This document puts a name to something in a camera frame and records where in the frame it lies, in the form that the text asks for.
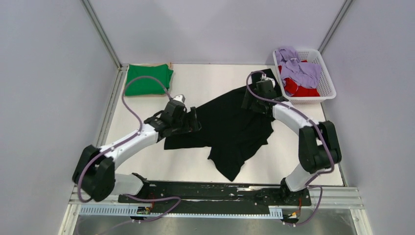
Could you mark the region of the lilac t shirt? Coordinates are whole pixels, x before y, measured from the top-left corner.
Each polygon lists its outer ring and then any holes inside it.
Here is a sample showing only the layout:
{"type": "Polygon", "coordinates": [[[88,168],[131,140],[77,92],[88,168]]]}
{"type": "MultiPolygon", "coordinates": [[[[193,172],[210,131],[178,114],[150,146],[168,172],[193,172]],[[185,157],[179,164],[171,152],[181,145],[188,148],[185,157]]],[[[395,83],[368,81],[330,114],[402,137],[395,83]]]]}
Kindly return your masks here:
{"type": "Polygon", "coordinates": [[[286,79],[290,78],[299,86],[317,88],[322,72],[321,65],[302,62],[293,47],[280,47],[275,55],[277,64],[281,66],[280,77],[283,85],[286,85],[286,79]]]}

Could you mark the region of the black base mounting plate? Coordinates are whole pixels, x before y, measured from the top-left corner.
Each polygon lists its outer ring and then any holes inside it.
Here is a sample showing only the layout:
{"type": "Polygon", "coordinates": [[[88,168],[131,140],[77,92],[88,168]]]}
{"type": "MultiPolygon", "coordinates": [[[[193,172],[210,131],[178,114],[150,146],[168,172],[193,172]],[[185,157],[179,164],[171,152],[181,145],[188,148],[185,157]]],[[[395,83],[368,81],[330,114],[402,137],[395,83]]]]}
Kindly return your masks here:
{"type": "Polygon", "coordinates": [[[289,192],[285,186],[264,184],[151,181],[142,199],[180,197],[173,213],[254,214],[269,213],[270,206],[310,206],[307,189],[289,192]]]}

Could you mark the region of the white plastic laundry basket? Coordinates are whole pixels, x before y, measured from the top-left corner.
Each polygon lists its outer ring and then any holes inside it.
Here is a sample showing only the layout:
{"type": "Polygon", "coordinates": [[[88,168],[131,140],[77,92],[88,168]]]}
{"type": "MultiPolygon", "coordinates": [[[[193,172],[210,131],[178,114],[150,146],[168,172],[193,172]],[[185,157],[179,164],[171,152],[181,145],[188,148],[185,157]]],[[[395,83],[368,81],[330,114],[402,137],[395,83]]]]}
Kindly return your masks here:
{"type": "Polygon", "coordinates": [[[337,95],[328,69],[315,49],[280,47],[273,52],[282,95],[293,103],[321,103],[337,95]]]}

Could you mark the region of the aluminium frame rail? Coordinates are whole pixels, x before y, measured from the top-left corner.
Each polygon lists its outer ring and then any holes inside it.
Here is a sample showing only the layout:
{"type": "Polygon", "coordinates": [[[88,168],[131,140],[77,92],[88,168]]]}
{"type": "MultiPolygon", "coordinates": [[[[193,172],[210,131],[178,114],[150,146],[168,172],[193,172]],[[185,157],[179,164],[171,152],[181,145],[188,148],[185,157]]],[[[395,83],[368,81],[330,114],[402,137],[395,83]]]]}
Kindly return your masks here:
{"type": "Polygon", "coordinates": [[[81,3],[83,4],[95,30],[97,31],[105,49],[107,50],[107,52],[110,55],[110,58],[112,59],[112,62],[115,64],[115,66],[117,67],[118,70],[121,70],[122,68],[122,63],[119,59],[119,57],[117,56],[114,47],[112,46],[100,20],[99,17],[97,15],[97,13],[95,12],[93,5],[91,4],[91,2],[89,0],[80,0],[81,3]]]}

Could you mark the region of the black t shirt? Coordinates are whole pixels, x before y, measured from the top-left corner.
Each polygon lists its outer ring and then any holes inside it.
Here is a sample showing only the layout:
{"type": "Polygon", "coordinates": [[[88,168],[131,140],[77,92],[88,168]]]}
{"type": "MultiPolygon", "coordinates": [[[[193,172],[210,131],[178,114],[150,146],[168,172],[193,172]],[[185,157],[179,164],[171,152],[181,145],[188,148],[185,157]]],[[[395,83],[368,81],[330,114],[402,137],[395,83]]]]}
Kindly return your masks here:
{"type": "Polygon", "coordinates": [[[201,129],[167,137],[165,150],[210,147],[208,159],[228,180],[235,180],[246,160],[267,145],[272,117],[242,108],[246,86],[196,108],[201,129]]]}

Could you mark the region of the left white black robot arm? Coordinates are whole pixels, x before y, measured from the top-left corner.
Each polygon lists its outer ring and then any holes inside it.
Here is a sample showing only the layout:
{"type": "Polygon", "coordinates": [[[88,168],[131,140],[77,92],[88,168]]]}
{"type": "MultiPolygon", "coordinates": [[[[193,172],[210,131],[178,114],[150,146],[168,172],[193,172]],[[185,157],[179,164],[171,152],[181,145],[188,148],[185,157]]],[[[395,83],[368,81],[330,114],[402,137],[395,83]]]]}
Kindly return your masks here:
{"type": "Polygon", "coordinates": [[[72,180],[79,190],[83,190],[96,202],[110,195],[122,194],[129,194],[136,201],[145,202],[150,196],[146,179],[137,173],[117,174],[116,169],[139,151],[164,138],[200,129],[196,108],[187,109],[183,101],[173,98],[164,110],[147,118],[132,133],[101,147],[85,147],[72,180]]]}

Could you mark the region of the red t shirt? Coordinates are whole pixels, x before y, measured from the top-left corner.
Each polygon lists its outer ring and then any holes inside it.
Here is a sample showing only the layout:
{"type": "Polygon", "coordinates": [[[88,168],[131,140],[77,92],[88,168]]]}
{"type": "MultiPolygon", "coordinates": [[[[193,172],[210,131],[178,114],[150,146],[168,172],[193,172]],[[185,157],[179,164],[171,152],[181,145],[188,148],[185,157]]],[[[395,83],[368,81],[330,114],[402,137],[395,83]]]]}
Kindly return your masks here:
{"type": "Polygon", "coordinates": [[[317,89],[309,89],[297,85],[290,78],[286,79],[286,85],[283,85],[286,94],[290,97],[318,97],[320,96],[317,89]]]}

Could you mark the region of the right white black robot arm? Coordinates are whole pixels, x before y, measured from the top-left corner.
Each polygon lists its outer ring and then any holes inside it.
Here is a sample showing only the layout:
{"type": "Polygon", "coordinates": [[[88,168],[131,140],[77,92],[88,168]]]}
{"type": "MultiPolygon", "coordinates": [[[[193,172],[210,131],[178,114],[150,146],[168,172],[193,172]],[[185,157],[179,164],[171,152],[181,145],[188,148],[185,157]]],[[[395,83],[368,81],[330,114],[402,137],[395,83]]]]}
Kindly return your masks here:
{"type": "Polygon", "coordinates": [[[332,173],[341,161],[335,125],[330,121],[316,121],[284,97],[277,96],[270,79],[247,81],[242,107],[282,122],[299,138],[299,164],[281,180],[279,197],[283,203],[294,203],[312,181],[322,174],[332,173]]]}

